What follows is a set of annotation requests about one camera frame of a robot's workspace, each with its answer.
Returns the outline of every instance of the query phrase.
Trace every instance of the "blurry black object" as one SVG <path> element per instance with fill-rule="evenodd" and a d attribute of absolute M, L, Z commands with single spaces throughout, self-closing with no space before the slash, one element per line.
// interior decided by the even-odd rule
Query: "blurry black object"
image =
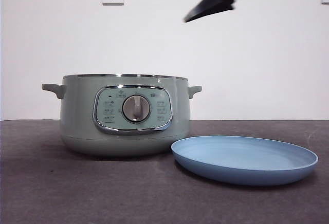
<path fill-rule="evenodd" d="M 233 10 L 234 0 L 202 0 L 184 18 L 185 22 L 218 12 Z"/>

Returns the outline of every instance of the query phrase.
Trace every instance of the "cooker lid rim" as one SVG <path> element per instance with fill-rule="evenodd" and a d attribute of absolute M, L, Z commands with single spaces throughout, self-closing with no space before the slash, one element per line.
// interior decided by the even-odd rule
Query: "cooker lid rim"
<path fill-rule="evenodd" d="M 183 77 L 176 77 L 176 76 L 165 76 L 165 75 L 151 75 L 151 74 L 73 74 L 73 75 L 66 75 L 63 78 L 70 78 L 70 77 L 138 77 L 138 78 L 163 78 L 163 79 L 182 79 L 188 80 L 187 78 Z"/>

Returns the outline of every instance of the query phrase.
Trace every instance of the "button icon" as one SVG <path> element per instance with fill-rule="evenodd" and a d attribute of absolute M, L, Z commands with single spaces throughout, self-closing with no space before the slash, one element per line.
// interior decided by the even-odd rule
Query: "button icon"
<path fill-rule="evenodd" d="M 114 107 L 114 101 L 105 101 L 104 103 L 103 103 L 103 106 L 104 107 Z"/>
<path fill-rule="evenodd" d="M 114 123 L 114 116 L 106 116 L 104 117 L 103 121 L 105 123 Z"/>
<path fill-rule="evenodd" d="M 158 116 L 157 121 L 165 121 L 165 117 L 164 116 Z"/>
<path fill-rule="evenodd" d="M 164 101 L 157 101 L 156 102 L 156 106 L 157 107 L 165 107 L 166 106 L 166 103 Z"/>
<path fill-rule="evenodd" d="M 123 90 L 120 90 L 118 93 L 117 93 L 117 98 L 125 98 L 125 92 Z"/>
<path fill-rule="evenodd" d="M 104 115 L 115 115 L 115 109 L 114 108 L 106 108 L 103 111 Z"/>
<path fill-rule="evenodd" d="M 163 107 L 163 108 L 157 108 L 157 113 L 158 113 L 159 115 L 164 115 L 164 114 L 167 113 L 167 110 L 166 110 L 165 107 Z"/>

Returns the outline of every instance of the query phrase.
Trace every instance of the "cooker base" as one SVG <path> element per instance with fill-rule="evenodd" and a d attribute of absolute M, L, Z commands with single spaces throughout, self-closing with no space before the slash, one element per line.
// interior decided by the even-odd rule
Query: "cooker base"
<path fill-rule="evenodd" d="M 73 138 L 62 135 L 62 140 L 66 146 L 73 151 L 94 155 L 109 157 L 129 157 L 145 156 L 162 153 L 170 150 L 173 142 L 187 137 L 188 132 L 161 138 L 120 140 L 96 140 Z"/>

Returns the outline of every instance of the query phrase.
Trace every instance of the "cooker handle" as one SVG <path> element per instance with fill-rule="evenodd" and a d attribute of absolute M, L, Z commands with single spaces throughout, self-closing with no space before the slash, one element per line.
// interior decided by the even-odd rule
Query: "cooker handle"
<path fill-rule="evenodd" d="M 192 99 L 195 93 L 201 92 L 202 86 L 189 87 L 189 98 Z"/>
<path fill-rule="evenodd" d="M 43 90 L 54 92 L 58 99 L 63 99 L 66 91 L 65 85 L 58 84 L 43 84 L 41 88 Z"/>

